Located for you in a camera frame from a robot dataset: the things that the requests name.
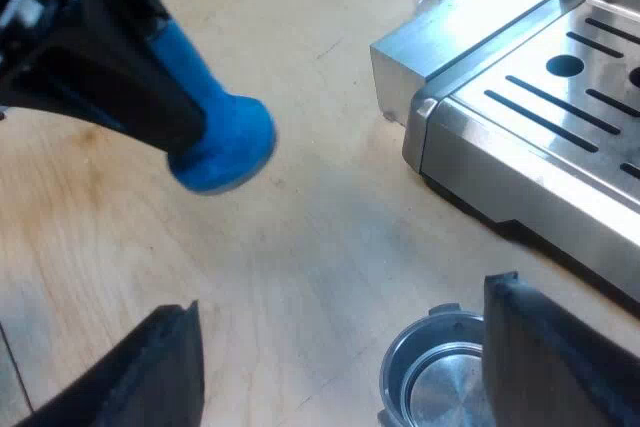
wood grain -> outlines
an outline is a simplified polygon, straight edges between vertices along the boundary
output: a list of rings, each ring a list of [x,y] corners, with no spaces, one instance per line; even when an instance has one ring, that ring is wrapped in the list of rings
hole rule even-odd
[[[480,310],[484,276],[512,269],[640,351],[634,319],[405,165],[369,44],[411,0],[166,1],[219,79],[267,103],[280,145],[248,184],[198,197],[131,139],[0,122],[0,321],[35,407],[157,305],[196,298],[205,426],[375,425],[393,337],[439,303]]]

black plastic part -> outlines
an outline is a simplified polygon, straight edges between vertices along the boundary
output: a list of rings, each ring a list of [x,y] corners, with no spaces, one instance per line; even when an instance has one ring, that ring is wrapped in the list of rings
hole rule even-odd
[[[640,425],[640,359],[516,273],[485,281],[483,379],[498,427]]]
[[[203,406],[197,304],[164,306],[16,427],[197,427]]]
[[[147,44],[149,32],[164,25],[161,4],[64,2],[54,7],[47,25],[28,32],[35,38],[15,35],[20,42],[4,49],[0,104],[77,117],[169,153],[197,142],[205,128],[204,111]],[[140,3],[147,6],[144,12]]]

blue rubber grip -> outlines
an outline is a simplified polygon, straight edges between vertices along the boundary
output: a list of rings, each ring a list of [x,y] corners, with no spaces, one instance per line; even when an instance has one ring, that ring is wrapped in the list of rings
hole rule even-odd
[[[185,154],[168,156],[176,179],[194,192],[218,193],[252,177],[276,144],[273,119],[265,106],[225,92],[174,20],[150,46],[206,115],[202,138]]]

metal drip tray cover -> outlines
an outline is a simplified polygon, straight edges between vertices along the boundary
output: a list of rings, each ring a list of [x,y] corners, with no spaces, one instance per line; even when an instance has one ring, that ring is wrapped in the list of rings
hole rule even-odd
[[[640,302],[638,16],[586,0],[440,101],[426,125],[423,175]]]
[[[382,366],[385,427],[493,427],[482,383],[482,317],[436,307],[393,342]]]

